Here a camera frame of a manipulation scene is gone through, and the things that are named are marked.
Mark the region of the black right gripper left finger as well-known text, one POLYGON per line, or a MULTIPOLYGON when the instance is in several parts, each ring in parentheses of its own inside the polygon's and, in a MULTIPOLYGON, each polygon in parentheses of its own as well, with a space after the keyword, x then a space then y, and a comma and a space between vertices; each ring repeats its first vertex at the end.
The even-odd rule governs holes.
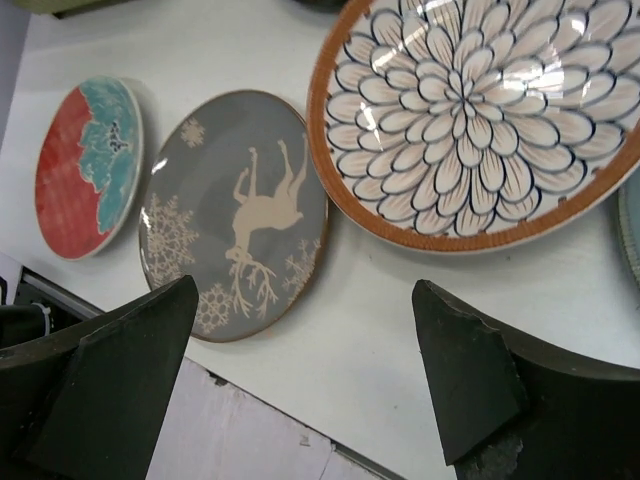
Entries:
POLYGON ((184 275, 12 346, 12 478, 145 478, 198 298, 184 275))

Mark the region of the red and teal plate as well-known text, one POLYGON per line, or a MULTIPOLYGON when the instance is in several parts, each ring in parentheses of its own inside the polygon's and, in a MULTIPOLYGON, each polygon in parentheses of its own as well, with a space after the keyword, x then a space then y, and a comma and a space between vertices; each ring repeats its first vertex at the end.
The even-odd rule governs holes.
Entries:
POLYGON ((37 224, 49 249, 67 261, 104 250, 127 220, 143 163, 143 120, 131 88, 101 75, 70 90, 35 172, 37 224))

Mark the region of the flower pattern bowl orange rim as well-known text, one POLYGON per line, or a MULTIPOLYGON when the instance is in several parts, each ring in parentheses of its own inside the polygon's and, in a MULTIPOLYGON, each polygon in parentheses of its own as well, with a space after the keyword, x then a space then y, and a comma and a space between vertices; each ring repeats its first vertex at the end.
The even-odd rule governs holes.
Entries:
POLYGON ((307 100, 337 207, 410 249, 496 250, 639 166, 635 1, 350 1, 307 100))

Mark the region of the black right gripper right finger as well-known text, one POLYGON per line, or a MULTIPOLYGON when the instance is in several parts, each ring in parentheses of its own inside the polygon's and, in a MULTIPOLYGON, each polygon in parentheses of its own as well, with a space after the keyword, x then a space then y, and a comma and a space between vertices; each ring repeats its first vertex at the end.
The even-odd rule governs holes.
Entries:
POLYGON ((426 280, 412 304, 445 463, 454 465, 524 413, 528 395, 498 330, 426 280))

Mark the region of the grey reindeer plate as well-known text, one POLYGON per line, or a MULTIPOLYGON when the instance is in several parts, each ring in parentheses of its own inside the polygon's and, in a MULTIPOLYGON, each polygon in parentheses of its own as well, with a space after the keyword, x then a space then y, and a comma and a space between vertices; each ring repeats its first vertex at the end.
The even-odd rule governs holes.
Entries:
POLYGON ((309 286, 328 216, 296 109, 265 91, 221 94, 156 157, 139 220, 146 281, 155 289, 189 275, 198 290, 193 336, 247 338, 309 286))

